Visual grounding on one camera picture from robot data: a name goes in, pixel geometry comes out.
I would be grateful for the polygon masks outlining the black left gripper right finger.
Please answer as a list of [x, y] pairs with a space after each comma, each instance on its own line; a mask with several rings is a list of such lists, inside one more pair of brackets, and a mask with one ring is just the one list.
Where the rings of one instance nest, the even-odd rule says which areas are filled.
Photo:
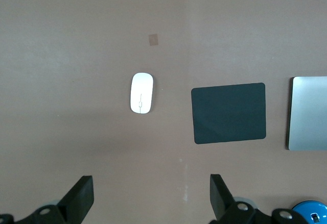
[[306, 223], [299, 213], [290, 209], [274, 209], [266, 215], [244, 201], [235, 201], [221, 175], [210, 176], [210, 202], [216, 219], [211, 223]]

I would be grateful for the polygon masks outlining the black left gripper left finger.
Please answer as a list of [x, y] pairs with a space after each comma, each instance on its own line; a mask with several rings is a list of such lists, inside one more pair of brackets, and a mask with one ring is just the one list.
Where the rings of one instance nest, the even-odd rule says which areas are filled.
[[11, 214], [2, 214], [1, 223], [82, 223], [93, 203], [93, 177], [82, 176], [57, 204], [42, 206], [18, 221]]

